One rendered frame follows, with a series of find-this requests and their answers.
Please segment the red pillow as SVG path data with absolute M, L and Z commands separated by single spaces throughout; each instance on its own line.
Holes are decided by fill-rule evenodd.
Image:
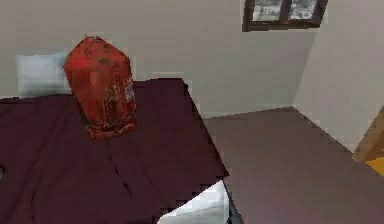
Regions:
M 93 140 L 136 128 L 136 100 L 130 58 L 99 36 L 85 36 L 63 66 L 71 92 Z

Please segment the white pillow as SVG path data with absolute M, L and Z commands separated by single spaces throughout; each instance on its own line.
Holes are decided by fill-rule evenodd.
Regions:
M 226 224 L 230 201 L 223 181 L 218 181 L 186 204 L 163 215 L 157 224 Z

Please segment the dark framed window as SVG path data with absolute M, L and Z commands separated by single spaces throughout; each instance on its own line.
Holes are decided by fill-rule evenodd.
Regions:
M 319 28 L 327 4 L 328 0 L 245 0 L 242 31 Z

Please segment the dark maroon bed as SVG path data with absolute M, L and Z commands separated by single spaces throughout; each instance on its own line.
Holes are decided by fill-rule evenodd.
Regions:
M 228 175 L 180 79 L 137 81 L 136 127 L 94 141 L 74 98 L 0 100 L 0 224 L 157 224 Z

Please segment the pale blue pillow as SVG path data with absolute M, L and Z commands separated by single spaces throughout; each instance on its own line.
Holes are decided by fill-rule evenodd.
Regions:
M 70 94 L 63 69 L 66 52 L 48 55 L 17 55 L 18 94 L 22 98 Z

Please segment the brown wooden furniture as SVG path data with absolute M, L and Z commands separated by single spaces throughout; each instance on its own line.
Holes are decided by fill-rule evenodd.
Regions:
M 353 158 L 384 177 L 384 105 L 356 147 Z

